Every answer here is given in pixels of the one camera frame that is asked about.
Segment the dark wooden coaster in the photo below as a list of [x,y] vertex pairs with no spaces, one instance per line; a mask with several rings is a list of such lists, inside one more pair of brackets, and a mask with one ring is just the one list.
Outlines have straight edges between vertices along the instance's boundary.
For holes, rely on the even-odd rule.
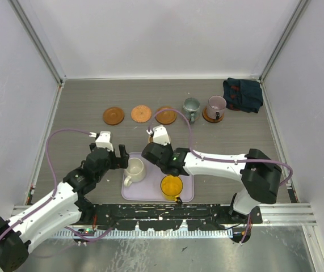
[[212,118],[210,118],[208,115],[207,115],[207,108],[205,107],[204,108],[204,110],[203,110],[203,112],[202,112],[202,116],[203,116],[203,118],[207,121],[207,122],[210,122],[210,123],[213,123],[213,124],[215,124],[215,123],[218,123],[218,122],[221,122],[223,119],[224,119],[224,113],[222,114],[222,116],[219,118],[219,119],[212,119]]
[[124,111],[119,107],[110,107],[103,112],[103,121],[108,125],[118,125],[124,117]]
[[162,125],[169,125],[175,122],[177,113],[173,110],[166,110],[156,115],[155,119]]

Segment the purple glass mug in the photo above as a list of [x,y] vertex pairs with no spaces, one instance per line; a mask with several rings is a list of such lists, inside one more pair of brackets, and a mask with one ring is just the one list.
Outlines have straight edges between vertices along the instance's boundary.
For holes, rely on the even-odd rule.
[[207,116],[213,120],[219,120],[224,115],[226,105],[226,100],[222,96],[211,96],[207,103]]

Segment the white ceramic mug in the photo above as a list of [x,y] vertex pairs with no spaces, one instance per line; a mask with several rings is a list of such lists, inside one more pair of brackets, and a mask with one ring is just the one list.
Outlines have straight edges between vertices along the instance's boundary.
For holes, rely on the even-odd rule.
[[128,167],[124,170],[123,185],[131,186],[132,183],[141,182],[147,174],[147,169],[144,162],[139,158],[130,158]]

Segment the grey ceramic mug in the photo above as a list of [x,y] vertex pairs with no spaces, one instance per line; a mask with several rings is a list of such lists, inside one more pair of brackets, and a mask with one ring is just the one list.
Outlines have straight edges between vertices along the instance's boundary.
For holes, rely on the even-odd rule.
[[201,105],[198,99],[189,97],[183,103],[183,115],[190,124],[194,124],[200,117]]

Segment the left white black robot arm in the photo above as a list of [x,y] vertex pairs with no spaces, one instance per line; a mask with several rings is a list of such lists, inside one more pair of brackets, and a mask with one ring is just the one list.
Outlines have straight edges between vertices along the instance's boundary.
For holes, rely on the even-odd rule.
[[89,224],[94,205],[85,195],[95,189],[111,169],[126,169],[129,154],[119,145],[114,151],[94,147],[81,166],[69,172],[54,191],[8,220],[0,217],[0,268],[15,271],[28,256],[58,230],[71,224]]

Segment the light woven coaster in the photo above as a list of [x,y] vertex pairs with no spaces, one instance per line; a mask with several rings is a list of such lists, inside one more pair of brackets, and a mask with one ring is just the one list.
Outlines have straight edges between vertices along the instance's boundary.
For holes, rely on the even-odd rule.
[[138,105],[131,111],[131,118],[138,123],[144,123],[152,117],[152,110],[146,105]]

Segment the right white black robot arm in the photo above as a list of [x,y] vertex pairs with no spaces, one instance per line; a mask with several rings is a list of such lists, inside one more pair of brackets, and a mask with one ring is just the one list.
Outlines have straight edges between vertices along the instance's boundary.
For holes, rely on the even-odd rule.
[[242,223],[259,204],[276,203],[281,168],[261,150],[251,148],[247,154],[206,154],[188,148],[172,149],[170,144],[148,143],[141,156],[172,176],[208,175],[240,182],[229,208],[230,219]]

